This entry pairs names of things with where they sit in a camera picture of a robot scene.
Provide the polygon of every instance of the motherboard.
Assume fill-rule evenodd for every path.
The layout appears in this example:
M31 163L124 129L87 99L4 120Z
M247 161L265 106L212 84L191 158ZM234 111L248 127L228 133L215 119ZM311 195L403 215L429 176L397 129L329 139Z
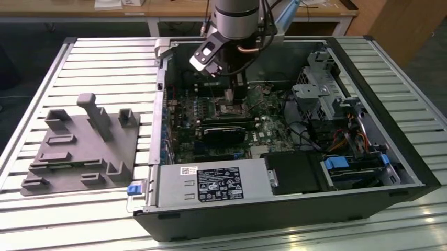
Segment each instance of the motherboard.
M259 158L295 149L281 113L285 91L252 85L242 104L188 91L168 102L175 162Z

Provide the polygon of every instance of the barcode sticker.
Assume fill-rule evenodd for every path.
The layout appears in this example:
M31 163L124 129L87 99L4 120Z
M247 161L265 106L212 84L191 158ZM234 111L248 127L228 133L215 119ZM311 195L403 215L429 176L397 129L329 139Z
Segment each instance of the barcode sticker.
M198 174L196 166L184 166L180 168L180 175Z

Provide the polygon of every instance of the power supply label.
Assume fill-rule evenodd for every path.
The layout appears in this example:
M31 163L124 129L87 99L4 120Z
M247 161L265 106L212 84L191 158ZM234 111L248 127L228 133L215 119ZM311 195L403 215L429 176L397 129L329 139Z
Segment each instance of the power supply label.
M200 202L244 198L239 167L198 170Z

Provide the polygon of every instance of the white label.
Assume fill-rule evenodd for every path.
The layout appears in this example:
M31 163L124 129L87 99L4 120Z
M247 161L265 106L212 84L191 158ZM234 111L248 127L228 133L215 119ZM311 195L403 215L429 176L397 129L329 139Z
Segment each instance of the white label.
M180 175L198 174L196 166L184 166L180 168Z
M144 12L124 12L127 16L144 16Z
M232 194L232 195L240 195L242 193L243 193L242 190L232 190L232 191L231 191L231 194Z

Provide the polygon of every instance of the table leg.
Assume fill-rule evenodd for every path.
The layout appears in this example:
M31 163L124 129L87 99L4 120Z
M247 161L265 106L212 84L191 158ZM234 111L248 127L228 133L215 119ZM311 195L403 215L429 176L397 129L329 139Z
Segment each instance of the table leg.
M159 22L160 20L158 17L147 18L147 25L148 25L148 31L151 33L151 37L160 37Z
M44 27L47 28L47 31L50 33L54 33L56 31L56 25L54 22L46 22Z
M350 28L351 21L353 21L353 17L343 17L341 19L341 22L337 24L337 27L333 33L334 36L345 36Z

